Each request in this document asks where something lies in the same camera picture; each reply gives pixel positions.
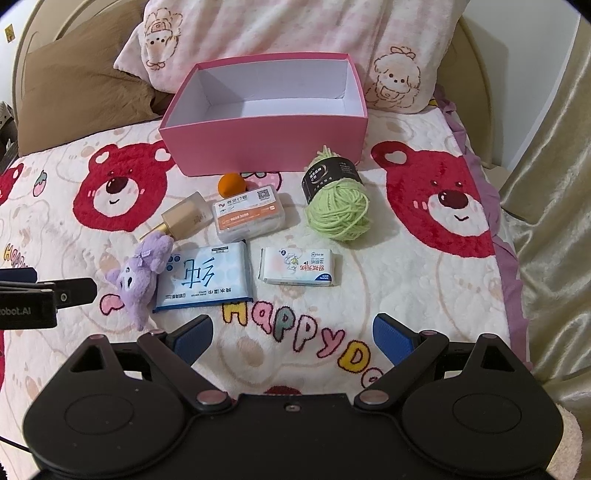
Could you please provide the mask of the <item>purple plush toy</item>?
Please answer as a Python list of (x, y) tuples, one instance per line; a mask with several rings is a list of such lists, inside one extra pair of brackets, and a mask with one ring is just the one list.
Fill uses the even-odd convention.
[(112, 269), (105, 275), (106, 280), (117, 289), (126, 314), (138, 331), (147, 325), (148, 306), (155, 294), (157, 276), (165, 269), (173, 243), (169, 235), (160, 231), (151, 232), (120, 268)]

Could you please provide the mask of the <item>blue wet wipes pack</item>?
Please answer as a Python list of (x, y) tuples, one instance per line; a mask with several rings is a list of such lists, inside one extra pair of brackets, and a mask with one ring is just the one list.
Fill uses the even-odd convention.
[(245, 241), (173, 252), (157, 277), (153, 312), (252, 301)]

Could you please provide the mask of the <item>foundation bottle gold cap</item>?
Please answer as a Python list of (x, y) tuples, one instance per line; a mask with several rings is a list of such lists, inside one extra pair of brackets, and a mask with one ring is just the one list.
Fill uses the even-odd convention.
[(143, 240), (153, 232), (160, 232), (175, 241), (190, 238), (212, 221), (212, 210), (199, 192), (176, 203), (161, 215), (161, 222), (140, 237)]

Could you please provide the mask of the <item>white tissue pack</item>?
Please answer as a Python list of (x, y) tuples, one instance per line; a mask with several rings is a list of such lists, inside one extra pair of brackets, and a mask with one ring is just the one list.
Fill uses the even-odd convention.
[(331, 286), (335, 262), (329, 249), (266, 247), (259, 262), (259, 280), (273, 285)]

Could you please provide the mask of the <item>clear floss pick box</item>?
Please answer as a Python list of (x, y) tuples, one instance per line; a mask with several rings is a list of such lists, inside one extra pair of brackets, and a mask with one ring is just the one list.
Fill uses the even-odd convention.
[(212, 212), (222, 243), (250, 240), (280, 230), (286, 224), (283, 203), (273, 185), (217, 201)]

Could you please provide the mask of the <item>green yarn ball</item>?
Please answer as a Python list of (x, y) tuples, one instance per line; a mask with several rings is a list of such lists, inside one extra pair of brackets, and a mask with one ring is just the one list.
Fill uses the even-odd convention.
[(356, 165), (322, 146), (301, 178), (308, 226), (339, 242), (352, 242), (370, 230), (370, 198)]

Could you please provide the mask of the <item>orange makeup sponge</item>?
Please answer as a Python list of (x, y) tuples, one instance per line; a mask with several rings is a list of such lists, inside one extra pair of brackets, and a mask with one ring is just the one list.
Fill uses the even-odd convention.
[(221, 176), (217, 183), (217, 192), (223, 199), (240, 195), (247, 191), (245, 178), (239, 173), (228, 173)]

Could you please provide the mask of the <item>pink cardboard box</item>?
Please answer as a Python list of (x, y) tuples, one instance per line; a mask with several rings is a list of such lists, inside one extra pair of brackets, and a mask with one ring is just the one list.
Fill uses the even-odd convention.
[(300, 172), (322, 147), (362, 157), (369, 118), (348, 54), (296, 52), (193, 66), (159, 132), (188, 176)]

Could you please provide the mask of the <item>bear print blanket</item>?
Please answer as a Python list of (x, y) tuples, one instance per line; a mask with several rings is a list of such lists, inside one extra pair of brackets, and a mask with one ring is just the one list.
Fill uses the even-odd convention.
[[(214, 327), (197, 371), (240, 393), (355, 395), (390, 368), (372, 323), (386, 313), (454, 341), (499, 335), (522, 360), (528, 323), (497, 190), (484, 175), (458, 111), (437, 95), (418, 114), (372, 111), (358, 165), (370, 227), (339, 242), (308, 224), (301, 172), (245, 173), (249, 202), (273, 193), (283, 213), (238, 239), (208, 224), (176, 242), (150, 309), (171, 331), (197, 315)], [(89, 277), (96, 299), (58, 314), (52, 329), (1, 336), (1, 468), (36, 470), (22, 450), (30, 404), (92, 334), (136, 339), (117, 287), (142, 237), (197, 193), (221, 213), (216, 177), (187, 177), (157, 122), (91, 135), (18, 159), (1, 177), (1, 265), (40, 280)]]

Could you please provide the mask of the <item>olive green curtain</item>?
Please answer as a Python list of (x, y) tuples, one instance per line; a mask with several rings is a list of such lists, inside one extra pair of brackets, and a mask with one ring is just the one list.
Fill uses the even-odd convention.
[(581, 20), (556, 96), (502, 189), (524, 283), (534, 374), (590, 413), (590, 24)]

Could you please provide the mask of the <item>brown pillow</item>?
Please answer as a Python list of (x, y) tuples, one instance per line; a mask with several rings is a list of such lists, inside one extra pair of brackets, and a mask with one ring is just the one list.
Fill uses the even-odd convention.
[(21, 156), (163, 115), (170, 94), (113, 68), (144, 6), (118, 5), (27, 55), (17, 108)]

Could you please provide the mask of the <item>beige headboard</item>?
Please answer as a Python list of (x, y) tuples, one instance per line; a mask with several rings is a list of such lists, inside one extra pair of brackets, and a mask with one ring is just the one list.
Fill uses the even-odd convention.
[[(20, 108), (26, 57), (63, 37), (83, 22), (119, 6), (119, 1), (37, 1), (17, 34), (11, 105)], [(483, 166), (492, 169), (494, 120), (492, 95), (484, 62), (464, 19), (460, 19), (438, 70), (438, 84), (464, 122), (472, 147)]]

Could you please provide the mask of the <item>pink cartoon pillow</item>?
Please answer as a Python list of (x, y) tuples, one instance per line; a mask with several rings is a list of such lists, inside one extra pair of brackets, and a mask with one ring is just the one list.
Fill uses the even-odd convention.
[(150, 1), (114, 68), (176, 92), (194, 64), (277, 52), (352, 57), (372, 109), (418, 113), (468, 4), (423, 1)]

